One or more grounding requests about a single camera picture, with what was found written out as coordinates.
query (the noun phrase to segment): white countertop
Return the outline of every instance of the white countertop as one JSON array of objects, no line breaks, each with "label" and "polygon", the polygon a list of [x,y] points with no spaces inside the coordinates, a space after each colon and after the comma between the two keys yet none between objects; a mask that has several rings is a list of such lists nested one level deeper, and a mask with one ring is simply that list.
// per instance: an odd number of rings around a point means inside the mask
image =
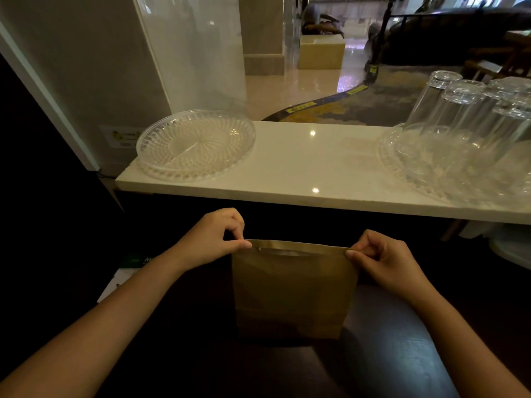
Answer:
[{"label": "white countertop", "polygon": [[135,159],[116,179],[124,191],[224,198],[345,210],[531,224],[521,211],[453,206],[390,173],[376,153],[388,127],[255,121],[249,157],[218,177],[172,183],[144,174]]}]

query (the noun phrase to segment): sofa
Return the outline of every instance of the sofa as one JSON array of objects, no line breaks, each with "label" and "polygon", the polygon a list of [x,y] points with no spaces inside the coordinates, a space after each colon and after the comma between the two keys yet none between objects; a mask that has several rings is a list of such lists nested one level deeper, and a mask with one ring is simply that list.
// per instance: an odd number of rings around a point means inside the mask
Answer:
[{"label": "sofa", "polygon": [[510,30],[531,28],[531,9],[451,8],[412,15],[384,16],[372,24],[368,50],[372,64],[460,66],[471,48],[504,46]]}]

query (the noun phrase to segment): paper bag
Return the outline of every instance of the paper bag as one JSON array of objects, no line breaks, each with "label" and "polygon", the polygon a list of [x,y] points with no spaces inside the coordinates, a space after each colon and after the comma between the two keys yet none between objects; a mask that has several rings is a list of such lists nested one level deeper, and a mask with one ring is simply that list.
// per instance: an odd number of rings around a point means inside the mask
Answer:
[{"label": "paper bag", "polygon": [[337,339],[359,269],[345,247],[250,240],[232,254],[240,336]]}]

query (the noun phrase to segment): patterned carpet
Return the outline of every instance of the patterned carpet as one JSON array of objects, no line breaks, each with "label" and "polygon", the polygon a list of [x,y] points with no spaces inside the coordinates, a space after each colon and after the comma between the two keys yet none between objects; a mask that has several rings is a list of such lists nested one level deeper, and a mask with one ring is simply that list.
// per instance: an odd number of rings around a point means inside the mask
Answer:
[{"label": "patterned carpet", "polygon": [[460,71],[460,67],[380,66],[376,82],[362,92],[296,111],[280,121],[395,126],[407,120],[430,73],[437,69]]}]

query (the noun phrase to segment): tiled floor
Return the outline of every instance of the tiled floor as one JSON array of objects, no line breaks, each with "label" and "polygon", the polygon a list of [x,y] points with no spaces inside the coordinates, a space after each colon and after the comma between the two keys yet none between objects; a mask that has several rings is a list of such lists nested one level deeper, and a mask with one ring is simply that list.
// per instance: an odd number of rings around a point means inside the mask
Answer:
[{"label": "tiled floor", "polygon": [[[400,12],[414,12],[422,0],[405,0],[395,6]],[[346,48],[341,70],[299,70],[298,44],[300,19],[292,0],[285,0],[285,56],[283,76],[246,77],[248,113],[252,120],[262,120],[286,107],[343,92],[364,78],[363,66],[368,57],[363,48],[368,27],[383,16],[385,1],[320,2],[321,13],[342,22]]]}]

